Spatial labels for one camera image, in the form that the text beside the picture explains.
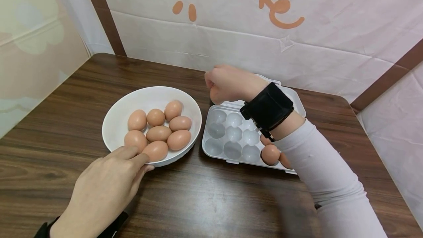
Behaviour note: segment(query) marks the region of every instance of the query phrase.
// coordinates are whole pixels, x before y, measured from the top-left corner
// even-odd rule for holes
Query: right hand
[[[269,84],[253,73],[230,65],[216,65],[204,78],[211,101],[217,105],[223,101],[250,102]]]
[[[70,202],[50,229],[51,238],[94,238],[125,209],[142,177],[154,169],[137,147],[122,146],[95,160],[78,177]]]

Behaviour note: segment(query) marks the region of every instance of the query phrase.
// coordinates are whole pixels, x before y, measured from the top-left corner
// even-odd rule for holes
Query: black wristband
[[[275,83],[271,82],[252,101],[245,102],[240,113],[252,119],[261,133],[275,141],[270,131],[275,129],[293,112],[293,102]]]

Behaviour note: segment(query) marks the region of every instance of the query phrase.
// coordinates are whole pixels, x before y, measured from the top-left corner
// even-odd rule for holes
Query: brown egg
[[[166,120],[171,121],[173,118],[181,115],[182,103],[178,100],[171,101],[166,105],[164,112]]]
[[[155,126],[148,130],[147,140],[148,141],[166,141],[169,135],[172,134],[166,126]]]
[[[169,128],[172,131],[191,129],[192,121],[186,116],[178,116],[169,122]]]
[[[270,141],[268,138],[264,137],[264,135],[260,135],[260,141],[264,146],[267,146],[269,144],[273,144],[272,141]]]
[[[279,156],[279,162],[281,162],[284,167],[292,169],[289,160],[286,158],[286,155],[283,152],[281,152],[281,155]]]
[[[278,160],[281,152],[273,144],[269,144],[261,150],[261,159],[265,164],[269,166],[275,165]]]
[[[158,108],[153,108],[147,115],[147,122],[151,127],[160,126],[165,123],[165,114]]]
[[[147,138],[139,130],[131,130],[123,139],[125,146],[137,146],[138,151],[142,152],[147,146]]]
[[[178,151],[184,148],[191,140],[191,133],[189,130],[177,130],[167,138],[167,145],[169,149]]]
[[[144,130],[147,126],[147,115],[144,110],[137,109],[128,119],[128,130]]]
[[[168,146],[164,141],[153,141],[142,152],[150,157],[150,162],[157,162],[167,156]]]

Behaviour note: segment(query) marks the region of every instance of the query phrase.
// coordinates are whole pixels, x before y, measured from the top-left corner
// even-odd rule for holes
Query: white sleeve
[[[308,187],[323,237],[387,237],[357,175],[313,124],[306,120],[275,145]]]

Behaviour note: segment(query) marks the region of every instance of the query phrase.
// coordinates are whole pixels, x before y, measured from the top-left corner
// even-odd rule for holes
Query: egg carton
[[[279,81],[264,76],[260,77],[268,82],[274,82],[293,101],[294,110],[301,116],[306,116],[306,110],[297,92],[291,88],[282,87]],[[260,158],[261,150],[264,148],[264,144],[260,141],[261,132],[258,131],[251,119],[246,120],[241,115],[239,110],[243,105],[244,101],[226,101],[221,105],[210,107],[202,141],[205,154],[236,165],[247,163],[284,170],[288,174],[297,174],[294,170],[284,167],[280,162],[274,166],[263,162]]]

